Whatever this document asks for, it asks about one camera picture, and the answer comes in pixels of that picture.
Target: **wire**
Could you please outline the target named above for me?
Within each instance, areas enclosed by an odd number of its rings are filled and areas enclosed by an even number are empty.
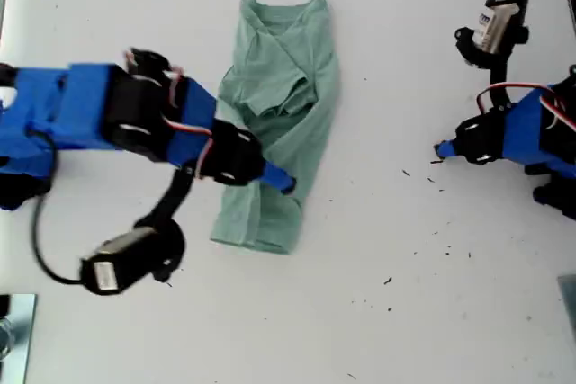
[[[58,149],[56,148],[56,144],[50,136],[44,132],[40,132],[37,130],[29,130],[29,134],[34,137],[38,137],[42,139],[50,148],[52,154],[52,167],[50,168],[49,175],[48,175],[48,186],[52,186],[52,182],[54,181],[54,177],[56,172],[58,171],[59,166],[59,154]],[[32,251],[34,252],[34,257],[36,258],[36,262],[40,266],[40,268],[53,280],[64,285],[80,285],[82,282],[79,280],[73,280],[64,278],[59,276],[58,274],[54,273],[52,269],[46,264],[44,257],[40,251],[40,234],[39,234],[39,224],[40,218],[42,214],[42,210],[44,209],[44,204],[46,203],[48,191],[45,191],[42,195],[40,195],[36,199],[36,206],[34,207],[34,212],[32,214],[32,221],[31,221],[31,245]]]
[[[487,92],[489,92],[489,90],[491,90],[491,89],[503,88],[503,87],[504,88],[506,88],[506,87],[520,87],[520,88],[544,90],[545,94],[542,94],[540,96],[540,103],[546,108],[546,110],[551,112],[554,116],[553,122],[547,127],[547,129],[551,129],[554,126],[556,126],[558,120],[560,120],[562,123],[564,123],[570,129],[572,129],[574,132],[576,132],[576,123],[572,119],[570,119],[568,117],[568,115],[566,114],[566,112],[563,110],[563,108],[566,106],[566,104],[563,101],[563,99],[561,98],[561,96],[559,94],[557,94],[554,90],[552,90],[550,87],[548,87],[547,85],[540,85],[537,83],[504,82],[504,83],[496,83],[494,85],[489,85],[486,89],[482,90],[478,94],[478,96],[476,96],[476,102],[478,103],[478,107],[480,108],[480,112],[482,114],[485,114],[485,112],[486,112],[484,109],[484,106],[482,104],[482,96],[484,94],[486,94]],[[550,103],[549,101],[547,101],[545,98],[546,95],[553,96],[554,97],[554,103]]]
[[[552,93],[554,95],[556,95],[554,93],[554,91],[546,86],[546,85],[540,85],[538,83],[517,83],[517,82],[511,82],[511,81],[505,81],[502,83],[496,83],[494,85],[489,85],[488,87],[486,87],[484,90],[482,90],[477,96],[476,96],[476,103],[478,104],[478,108],[480,109],[480,112],[482,114],[486,113],[486,109],[484,108],[484,104],[482,103],[482,97],[488,93],[490,90],[492,89],[500,89],[500,88],[508,88],[508,87],[520,87],[520,88],[528,88],[528,89],[540,89],[540,90],[544,90],[546,92]]]
[[[208,138],[208,141],[206,141],[206,144],[204,145],[202,152],[200,152],[200,155],[198,156],[198,162],[196,162],[197,179],[203,179],[203,175],[201,175],[200,172],[202,171],[202,165],[204,164],[204,159],[206,159],[208,152],[210,152],[210,149],[212,148],[212,144],[214,144],[214,140],[212,138]]]
[[[173,107],[177,107],[177,105],[176,105],[176,87],[178,86],[178,83],[180,82],[180,80],[182,79],[182,76],[184,75],[184,70],[181,67],[172,67],[172,72],[175,73],[175,77],[172,80],[172,82],[170,83],[168,101],[170,102],[170,105],[172,105]]]
[[[209,137],[212,136],[212,131],[208,128],[204,128],[202,126],[193,126],[193,125],[186,125],[185,123],[178,123],[177,121],[171,121],[166,116],[162,116],[164,121],[168,124],[168,126],[172,129],[181,130],[183,132],[193,132],[197,134],[207,135]]]
[[[572,119],[570,119],[565,112],[560,111],[558,108],[554,107],[553,104],[546,101],[544,95],[540,96],[540,103],[551,112],[556,119],[560,119],[562,123],[564,123],[568,128],[572,129],[576,132],[576,123]]]

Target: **black cable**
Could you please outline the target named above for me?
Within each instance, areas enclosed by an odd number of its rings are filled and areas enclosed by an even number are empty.
[[[34,212],[32,214],[32,221],[31,221],[31,243],[32,243],[32,251],[34,252],[34,257],[36,258],[36,262],[40,266],[40,268],[53,280],[58,283],[62,283],[64,285],[79,285],[82,282],[79,280],[72,280],[68,278],[64,278],[55,274],[52,269],[48,267],[42,253],[40,251],[40,241],[39,241],[39,223],[42,214],[42,210],[44,209],[44,203],[46,201],[46,196],[48,191],[52,186],[52,182],[54,181],[54,177],[56,172],[58,171],[59,165],[59,154],[58,149],[56,148],[56,144],[50,136],[44,132],[39,132],[37,130],[29,130],[28,134],[33,137],[38,137],[42,139],[48,146],[50,147],[50,151],[52,154],[52,167],[49,171],[49,176],[47,179],[48,187],[46,191],[43,192],[41,195],[38,196],[36,199],[36,207],[34,207]]]

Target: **white surface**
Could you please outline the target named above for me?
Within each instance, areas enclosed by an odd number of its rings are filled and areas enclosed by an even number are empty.
[[[576,271],[575,223],[532,202],[538,179],[520,167],[429,164],[488,81],[454,39],[485,0],[329,1],[343,93],[296,253],[208,241],[221,188],[204,182],[178,213],[189,243],[174,288],[146,280],[101,299],[41,274],[30,203],[3,214],[0,288],[40,294],[30,384],[576,380],[556,284]],[[215,93],[238,3],[7,0],[0,54],[64,66],[150,48]],[[566,1],[531,0],[527,22],[532,39],[509,77],[562,79],[576,63]],[[65,155],[42,221],[50,262],[75,274],[78,257],[146,212],[170,174],[128,154]]]

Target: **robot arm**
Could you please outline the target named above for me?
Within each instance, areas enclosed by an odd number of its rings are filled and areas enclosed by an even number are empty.
[[[524,26],[528,0],[488,0],[487,12],[475,31],[456,31],[456,47],[472,65],[490,70],[490,86],[477,97],[479,116],[464,121],[456,138],[435,146],[440,159],[464,156],[483,165],[506,158],[526,166],[526,173],[552,174],[534,198],[576,219],[576,66],[557,85],[507,83],[508,60],[517,44],[528,40]],[[511,103],[507,87],[532,88],[519,103]],[[482,95],[490,92],[492,108],[484,110]]]
[[[100,295],[122,293],[148,273],[168,280],[185,250],[173,216],[194,178],[237,186],[261,181],[284,194],[296,185],[265,161],[253,134],[214,119],[216,100],[164,57],[133,49],[126,59],[127,71],[109,64],[0,65],[0,85],[17,92],[0,118],[0,207],[15,210],[39,196],[31,233],[38,264],[51,279]],[[130,233],[104,242],[83,260],[78,280],[54,273],[39,247],[45,194],[65,149],[127,150],[176,167],[156,207]]]

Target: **label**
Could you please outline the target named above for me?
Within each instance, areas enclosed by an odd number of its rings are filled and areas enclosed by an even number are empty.
[[[480,14],[479,26],[472,36],[472,42],[476,44],[477,47],[480,48],[484,45],[493,18],[494,11],[490,8],[486,8],[486,10]]]
[[[98,288],[100,290],[118,290],[114,264],[107,261],[97,261],[94,263],[94,273],[96,275],[96,283],[98,283]]]

